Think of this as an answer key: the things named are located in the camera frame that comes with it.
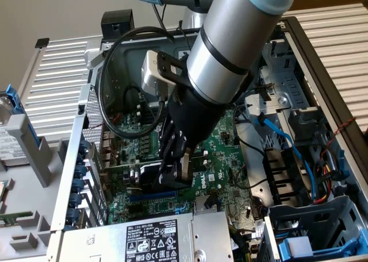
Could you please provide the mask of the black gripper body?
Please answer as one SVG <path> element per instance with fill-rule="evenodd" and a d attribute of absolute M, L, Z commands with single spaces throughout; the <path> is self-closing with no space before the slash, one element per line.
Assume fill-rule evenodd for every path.
<path fill-rule="evenodd" d="M 226 108 L 226 104 L 211 103 L 185 86 L 177 86 L 168 101 L 175 131 L 182 132 L 188 147 L 195 147 L 210 136 Z"/>

